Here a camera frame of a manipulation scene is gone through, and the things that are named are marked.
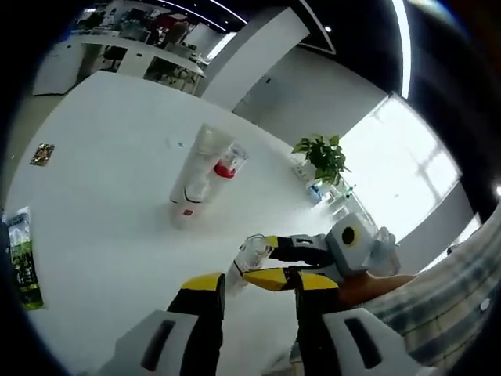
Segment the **green plant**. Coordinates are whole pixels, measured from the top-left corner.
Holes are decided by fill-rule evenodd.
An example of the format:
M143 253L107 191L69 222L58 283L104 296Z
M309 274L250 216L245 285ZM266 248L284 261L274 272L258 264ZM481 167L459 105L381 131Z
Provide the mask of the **green plant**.
M341 172L350 171L344 165L345 155L341 152L339 136L332 136L327 139L321 135L302 138L293 148L293 153L302 153L306 159L316 167L315 179L320 179L323 183L333 185L339 184Z

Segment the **white table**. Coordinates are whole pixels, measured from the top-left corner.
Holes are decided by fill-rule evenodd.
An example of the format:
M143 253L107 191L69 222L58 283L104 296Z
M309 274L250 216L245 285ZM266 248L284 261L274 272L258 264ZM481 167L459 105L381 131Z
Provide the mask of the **white table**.
M226 205L180 231L168 194L202 122L232 133L250 159ZM29 165L39 143L56 146L43 168ZM247 236L326 232L331 215L312 208L289 153L244 119L150 81L98 72L75 88L31 140L6 204L32 210L46 307L30 317L49 348L72 372L97 368L184 281L226 271ZM226 303L218 373L258 374L296 330L291 292L247 287Z
M73 35L56 44L42 61L34 81L33 95L65 94L70 90L77 83L86 45L114 45L127 49L118 67L118 73L127 76L144 77L157 57L205 77L204 71L193 61L143 42L110 35Z
M150 66L154 57L167 60L204 77L204 71L193 61L180 57L172 52L147 45L144 42L131 41L120 37L108 35L75 35L68 42L82 43L87 45L114 45L127 49L118 73L133 77L142 77Z

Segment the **window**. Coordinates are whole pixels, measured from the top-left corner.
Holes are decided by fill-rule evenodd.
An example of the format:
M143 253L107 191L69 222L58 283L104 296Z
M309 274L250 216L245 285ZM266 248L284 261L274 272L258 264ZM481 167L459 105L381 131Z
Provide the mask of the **window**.
M442 142L398 96L341 140L345 180L377 226L401 240L444 199L460 174Z
M226 47L226 45L235 37L236 33L228 33L225 35L221 41L207 54L207 59L214 59L221 51Z
M478 214L475 215L475 217L472 218L470 223L467 224L467 226L464 228L463 232L455 239L451 246L457 245L460 243L463 243L466 239L468 239L476 230L478 230L482 226L482 223L480 221L480 217ZM437 256L435 260L430 262L430 264L424 268L423 270L420 271L422 273L425 270L430 269L432 266L437 265L441 260L445 259L447 257L447 250L443 251L440 255Z

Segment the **flower pot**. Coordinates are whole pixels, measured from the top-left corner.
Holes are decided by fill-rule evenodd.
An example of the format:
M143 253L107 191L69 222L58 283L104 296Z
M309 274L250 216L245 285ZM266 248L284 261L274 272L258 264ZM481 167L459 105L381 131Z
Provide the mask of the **flower pot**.
M292 170L307 188L318 182L318 179L315 179L316 167L310 161L297 163Z

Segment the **white cabinet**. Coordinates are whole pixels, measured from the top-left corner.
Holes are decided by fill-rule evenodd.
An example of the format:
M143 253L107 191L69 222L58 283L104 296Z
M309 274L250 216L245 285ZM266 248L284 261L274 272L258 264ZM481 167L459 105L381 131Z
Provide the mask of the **white cabinet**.
M118 73L143 78L154 57L146 51L128 49L118 67Z
M63 42L45 57L34 80L33 95L64 94L77 83L84 57L81 43Z

